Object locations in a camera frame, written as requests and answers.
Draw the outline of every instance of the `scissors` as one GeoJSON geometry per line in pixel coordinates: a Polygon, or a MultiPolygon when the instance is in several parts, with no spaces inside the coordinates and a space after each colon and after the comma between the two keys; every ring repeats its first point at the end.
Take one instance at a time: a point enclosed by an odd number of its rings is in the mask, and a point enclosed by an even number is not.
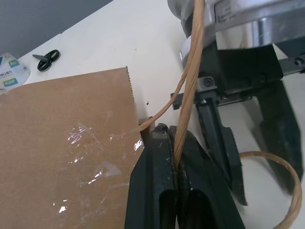
{"type": "Polygon", "coordinates": [[[52,63],[57,61],[61,56],[61,53],[58,50],[53,50],[46,55],[33,55],[36,59],[40,60],[37,66],[38,71],[44,72],[48,70],[51,66],[52,63]]]}

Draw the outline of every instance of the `brown cardboard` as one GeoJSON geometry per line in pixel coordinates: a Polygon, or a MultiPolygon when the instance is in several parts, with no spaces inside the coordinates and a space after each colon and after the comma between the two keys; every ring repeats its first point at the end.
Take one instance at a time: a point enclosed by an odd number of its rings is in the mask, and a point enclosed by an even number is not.
{"type": "Polygon", "coordinates": [[[121,229],[142,152],[127,68],[0,96],[0,227],[121,229]]]}

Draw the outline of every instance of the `white tabletop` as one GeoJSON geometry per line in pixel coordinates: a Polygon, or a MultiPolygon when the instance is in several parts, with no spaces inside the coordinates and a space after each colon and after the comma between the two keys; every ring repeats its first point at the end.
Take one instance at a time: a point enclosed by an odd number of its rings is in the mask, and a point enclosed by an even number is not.
{"type": "MultiPolygon", "coordinates": [[[[166,0],[114,0],[20,60],[31,68],[26,83],[128,66],[138,116],[143,118],[156,114],[174,92],[183,72],[179,49],[185,39],[166,0]],[[61,52],[61,58],[47,72],[38,72],[38,61],[31,54],[53,49],[61,52]]],[[[305,77],[296,74],[284,82],[300,129],[305,130],[305,77]]],[[[251,100],[219,108],[223,125],[232,128],[240,152],[259,150],[253,136],[261,114],[251,111],[253,121],[248,112],[255,104],[251,100]]],[[[158,122],[177,125],[178,117],[179,111],[170,108],[158,122]]],[[[195,109],[189,130],[201,137],[195,109]]],[[[280,189],[264,160],[245,159],[242,163],[249,206],[237,206],[245,227],[271,229],[284,218],[291,197],[280,189]]],[[[302,208],[292,228],[305,226],[304,215],[302,208]]]]}

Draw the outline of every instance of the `clear plastic tape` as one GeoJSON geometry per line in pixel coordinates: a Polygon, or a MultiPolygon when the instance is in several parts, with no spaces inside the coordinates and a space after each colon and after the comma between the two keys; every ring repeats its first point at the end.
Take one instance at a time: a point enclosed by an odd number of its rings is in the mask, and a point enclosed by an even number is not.
{"type": "Polygon", "coordinates": [[[70,151],[53,202],[57,228],[98,228],[105,222],[111,228],[124,223],[130,173],[143,149],[141,138],[130,142],[135,131],[102,140],[84,124],[69,131],[70,151]]]}

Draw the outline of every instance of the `black scissor handle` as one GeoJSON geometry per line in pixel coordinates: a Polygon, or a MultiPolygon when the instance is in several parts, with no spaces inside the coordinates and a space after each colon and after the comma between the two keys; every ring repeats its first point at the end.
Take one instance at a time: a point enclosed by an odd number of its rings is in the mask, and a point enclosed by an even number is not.
{"type": "Polygon", "coordinates": [[[46,57],[48,60],[39,61],[38,66],[37,66],[38,71],[44,72],[44,71],[48,70],[52,66],[52,63],[57,61],[60,56],[61,56],[61,53],[56,49],[47,53],[46,55],[44,55],[44,57],[46,57]]]}

